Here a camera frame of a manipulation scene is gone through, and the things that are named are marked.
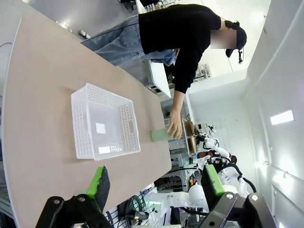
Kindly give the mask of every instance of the screw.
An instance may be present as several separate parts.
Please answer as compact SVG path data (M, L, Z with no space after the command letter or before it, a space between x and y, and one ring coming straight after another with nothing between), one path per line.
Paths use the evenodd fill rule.
M85 198L84 198L84 197L79 197L78 200L79 200L80 202L83 202L83 201L85 201Z
M257 195L253 195L253 196L251 197L251 199L253 199L254 201L257 201L257 200L258 200L258 197L257 197Z
M226 195L226 197L227 197L228 199L232 199L232 198L233 198L233 195L230 194L230 193L228 193L228 194Z

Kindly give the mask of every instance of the floor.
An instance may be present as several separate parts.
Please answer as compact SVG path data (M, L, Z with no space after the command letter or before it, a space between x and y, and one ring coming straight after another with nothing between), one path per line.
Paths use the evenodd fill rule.
M72 33L83 40L84 38L78 34L79 30L93 36L137 14L137 10L130 13L118 0L23 1L59 24L67 21ZM146 75L150 70L141 59L126 62L120 67L142 84L147 85Z

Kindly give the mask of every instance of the black baseball cap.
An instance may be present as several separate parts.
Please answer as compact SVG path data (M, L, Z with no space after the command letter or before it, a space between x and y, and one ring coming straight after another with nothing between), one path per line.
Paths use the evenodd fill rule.
M241 50L247 42L247 35L246 35L246 32L240 26L237 26L236 30L237 30L237 48L236 49ZM230 58L233 50L234 49L226 49L226 56L228 58Z

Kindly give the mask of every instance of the blue jeans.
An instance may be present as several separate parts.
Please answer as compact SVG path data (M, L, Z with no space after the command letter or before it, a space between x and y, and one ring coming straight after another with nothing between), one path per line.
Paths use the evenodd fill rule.
M84 46L117 66L144 56L139 35L138 15L82 42Z

